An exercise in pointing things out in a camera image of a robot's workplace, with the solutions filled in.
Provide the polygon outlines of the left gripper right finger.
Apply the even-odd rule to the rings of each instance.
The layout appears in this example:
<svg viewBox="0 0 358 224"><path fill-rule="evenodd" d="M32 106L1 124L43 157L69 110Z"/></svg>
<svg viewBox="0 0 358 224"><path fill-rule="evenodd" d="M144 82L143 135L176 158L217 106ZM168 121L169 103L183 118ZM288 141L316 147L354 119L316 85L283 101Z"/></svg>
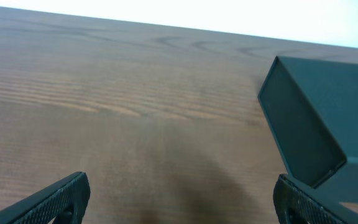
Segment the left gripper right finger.
<svg viewBox="0 0 358 224"><path fill-rule="evenodd" d="M358 224L358 213L287 174L278 176L273 204L280 224Z"/></svg>

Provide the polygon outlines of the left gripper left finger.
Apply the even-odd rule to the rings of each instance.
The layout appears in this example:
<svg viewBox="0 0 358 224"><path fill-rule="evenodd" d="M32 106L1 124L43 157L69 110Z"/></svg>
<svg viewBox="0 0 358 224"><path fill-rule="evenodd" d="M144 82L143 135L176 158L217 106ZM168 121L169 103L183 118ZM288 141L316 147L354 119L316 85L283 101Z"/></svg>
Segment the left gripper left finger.
<svg viewBox="0 0 358 224"><path fill-rule="evenodd" d="M84 172L74 172L25 199L0 210L0 224L81 224L90 199Z"/></svg>

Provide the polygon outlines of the dark green box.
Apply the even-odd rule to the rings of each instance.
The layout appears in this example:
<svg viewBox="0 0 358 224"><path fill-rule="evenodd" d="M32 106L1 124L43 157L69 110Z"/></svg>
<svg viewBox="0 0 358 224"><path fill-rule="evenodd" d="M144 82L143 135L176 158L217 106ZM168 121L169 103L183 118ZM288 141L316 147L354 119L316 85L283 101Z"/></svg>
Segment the dark green box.
<svg viewBox="0 0 358 224"><path fill-rule="evenodd" d="M258 99L288 174L358 203L358 63L278 56Z"/></svg>

